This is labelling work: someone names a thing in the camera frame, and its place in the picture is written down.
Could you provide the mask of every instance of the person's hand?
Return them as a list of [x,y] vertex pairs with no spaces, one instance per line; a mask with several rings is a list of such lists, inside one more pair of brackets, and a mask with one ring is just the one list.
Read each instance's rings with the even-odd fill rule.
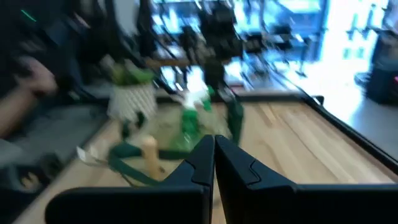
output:
[[55,82],[54,75],[43,64],[32,57],[21,57],[20,62],[32,72],[32,75],[24,78],[16,75],[16,81],[19,86],[32,93],[50,95],[56,92],[58,86]]

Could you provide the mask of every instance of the potted plant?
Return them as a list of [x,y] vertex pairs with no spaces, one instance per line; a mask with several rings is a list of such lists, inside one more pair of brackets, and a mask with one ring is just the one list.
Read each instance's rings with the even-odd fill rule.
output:
[[156,112],[153,79],[155,74],[128,63],[116,63],[112,71],[113,94],[108,115],[114,119],[136,122],[137,113],[150,118]]

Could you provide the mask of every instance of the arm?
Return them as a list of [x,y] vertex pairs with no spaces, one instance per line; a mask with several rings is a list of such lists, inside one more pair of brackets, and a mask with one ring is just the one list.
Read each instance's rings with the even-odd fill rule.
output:
[[0,138],[10,134],[36,105],[37,99],[30,90],[22,87],[13,89],[0,100]]
[[17,77],[18,86],[0,99],[0,138],[15,130],[37,104],[38,99],[34,93],[48,95],[57,90],[53,74],[40,62],[29,57],[22,58],[21,62],[26,64],[32,75],[27,78]]

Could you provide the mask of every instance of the wooden cylinder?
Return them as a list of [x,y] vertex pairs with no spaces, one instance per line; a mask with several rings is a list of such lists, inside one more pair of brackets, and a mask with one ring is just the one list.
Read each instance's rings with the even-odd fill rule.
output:
[[159,150],[157,148],[157,141],[153,136],[146,136],[142,141],[142,155],[145,159],[146,169],[149,175],[155,179],[160,179],[159,169]]

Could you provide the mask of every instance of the wooden table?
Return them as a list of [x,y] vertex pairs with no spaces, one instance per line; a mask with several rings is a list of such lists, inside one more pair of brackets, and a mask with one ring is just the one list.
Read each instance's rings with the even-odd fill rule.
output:
[[[215,108],[223,113],[223,106]],[[300,103],[245,103],[241,147],[259,161],[297,183],[391,183],[397,176],[344,136],[311,108]],[[119,141],[119,124],[109,121],[92,139],[95,147]],[[144,167],[143,159],[129,161]],[[178,162],[162,161],[166,173]],[[74,160],[15,221],[43,224],[46,204],[55,195],[74,187],[127,187],[118,174]],[[213,223],[225,223],[217,183],[214,188]]]

